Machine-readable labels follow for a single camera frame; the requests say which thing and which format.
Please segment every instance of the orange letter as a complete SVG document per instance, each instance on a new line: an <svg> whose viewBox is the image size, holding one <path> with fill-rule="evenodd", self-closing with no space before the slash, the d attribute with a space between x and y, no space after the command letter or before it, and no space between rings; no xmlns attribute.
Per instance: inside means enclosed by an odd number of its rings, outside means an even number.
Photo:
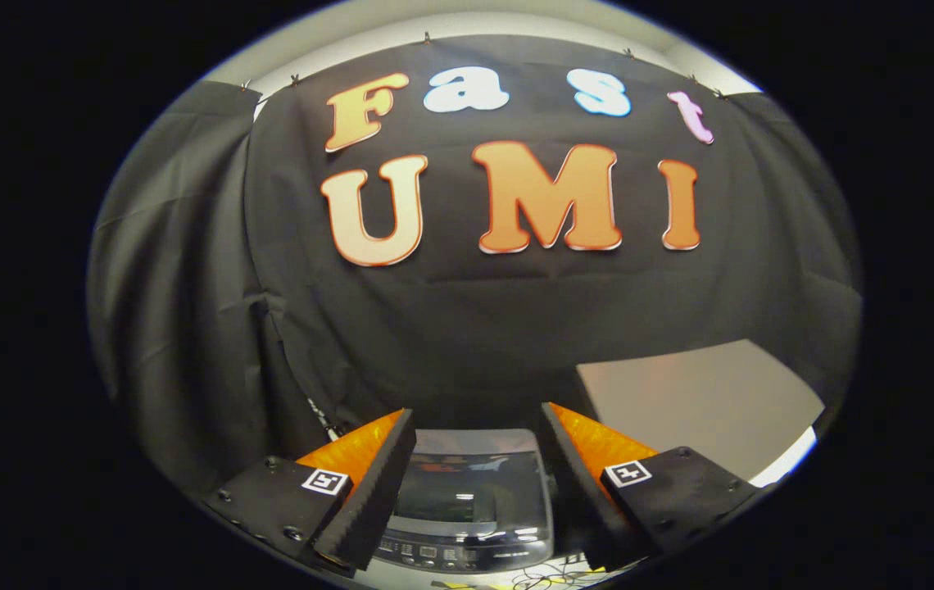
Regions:
<svg viewBox="0 0 934 590"><path fill-rule="evenodd" d="M700 232L696 231L696 199L692 195L696 169L675 160L662 160L657 169L667 179L664 247L667 250L692 250L700 246Z"/></svg>
<svg viewBox="0 0 934 590"><path fill-rule="evenodd" d="M427 157L406 156L380 166L380 178L391 183L395 208L395 231L376 239L365 231L361 215L361 187L369 175L351 170L321 183L321 194L329 199L329 221L336 249L359 266L389 266L404 261L419 246L423 216L419 213L419 173L427 168Z"/></svg>
<svg viewBox="0 0 934 590"><path fill-rule="evenodd" d="M521 142L479 145L474 160L489 173L489 232L478 242L483 252L506 254L529 246L529 234L519 227L519 208L543 247L554 246L574 205L565 245L573 250L612 250L623 242L613 218L613 150L573 146L553 183Z"/></svg>
<svg viewBox="0 0 934 590"><path fill-rule="evenodd" d="M391 74L329 98L325 104L333 108L333 137L325 142L325 151L339 151L378 134L380 122L369 120L369 111L376 111L377 116L391 112L395 97L389 89L405 86L408 86L408 75Z"/></svg>

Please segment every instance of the white wall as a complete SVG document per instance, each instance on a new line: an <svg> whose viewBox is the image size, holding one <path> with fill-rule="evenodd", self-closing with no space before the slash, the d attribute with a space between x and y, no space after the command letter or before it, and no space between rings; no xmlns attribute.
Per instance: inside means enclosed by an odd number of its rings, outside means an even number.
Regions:
<svg viewBox="0 0 934 590"><path fill-rule="evenodd" d="M274 30L220 64L206 79L241 84L246 79L277 70L299 56L353 34L421 16L446 15L441 20L452 22L455 18L449 15L457 12L514 12L545 16L603 30L610 36L632 39L635 44L646 45L658 52L680 40L631 12L595 0L346 0ZM423 30L417 31L413 39L417 38L423 38Z"/></svg>
<svg viewBox="0 0 934 590"><path fill-rule="evenodd" d="M378 29L365 31L365 33L354 34L354 36L326 45L324 48L315 49L305 56L296 57L269 74L253 79L249 87L260 91L262 96L267 98L270 94L288 86L294 74L299 74L300 79L305 79L316 71L325 70L325 68L366 55L366 53L396 48L407 43L419 43L423 41L424 31L430 33L431 39L464 36L464 34L526 34L533 37L575 41L592 45L594 48L609 49L611 52L622 52L625 48L631 48L631 52L640 60L687 75L677 70L677 67L667 60L662 52L647 48L637 41L616 36L616 34L592 29L590 26L549 16L512 14L512 12L457 12L455 15L421 16L421 18L388 24Z"/></svg>
<svg viewBox="0 0 934 590"><path fill-rule="evenodd" d="M676 71L687 72L696 76L708 89L717 89L722 94L760 93L758 86L748 82L736 71L719 63L687 41L680 41L664 52L664 56L674 64Z"/></svg>
<svg viewBox="0 0 934 590"><path fill-rule="evenodd" d="M264 98L354 57L423 40L464 34L526 34L622 52L721 93L760 93L684 38L631 12L594 0L347 0L280 27L209 72L205 79L242 84Z"/></svg>

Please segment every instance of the gray panel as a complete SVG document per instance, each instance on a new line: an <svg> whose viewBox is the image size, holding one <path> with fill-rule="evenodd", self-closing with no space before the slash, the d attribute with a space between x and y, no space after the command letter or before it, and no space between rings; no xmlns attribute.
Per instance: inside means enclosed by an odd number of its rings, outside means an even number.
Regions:
<svg viewBox="0 0 934 590"><path fill-rule="evenodd" d="M823 411L805 381L749 340L577 370L606 426L658 452L691 446L742 479Z"/></svg>

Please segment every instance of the black border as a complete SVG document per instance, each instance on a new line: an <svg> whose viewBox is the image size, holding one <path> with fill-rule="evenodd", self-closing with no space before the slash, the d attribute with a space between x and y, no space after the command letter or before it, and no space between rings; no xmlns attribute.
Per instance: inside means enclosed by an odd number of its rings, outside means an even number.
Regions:
<svg viewBox="0 0 934 590"><path fill-rule="evenodd" d="M640 7L818 145L860 232L865 325L853 392L810 459L625 587L934 585L934 10L809 4ZM189 509L116 423L84 268L142 131L234 49L319 6L0 7L0 587L309 587Z"/></svg>

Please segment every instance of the white letter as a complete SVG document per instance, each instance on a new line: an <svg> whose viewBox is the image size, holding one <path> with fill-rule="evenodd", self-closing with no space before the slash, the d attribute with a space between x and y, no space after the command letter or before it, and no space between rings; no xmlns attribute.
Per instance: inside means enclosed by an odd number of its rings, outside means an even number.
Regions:
<svg viewBox="0 0 934 590"><path fill-rule="evenodd" d="M463 111L467 107L478 111L493 111L511 100L500 90L500 76L487 67L456 67L430 79L436 86L423 98L427 111Z"/></svg>
<svg viewBox="0 0 934 590"><path fill-rule="evenodd" d="M576 104L584 111L608 116L625 116L631 112L631 101L623 93L627 87L614 75L594 70L572 70L565 79L577 90Z"/></svg>

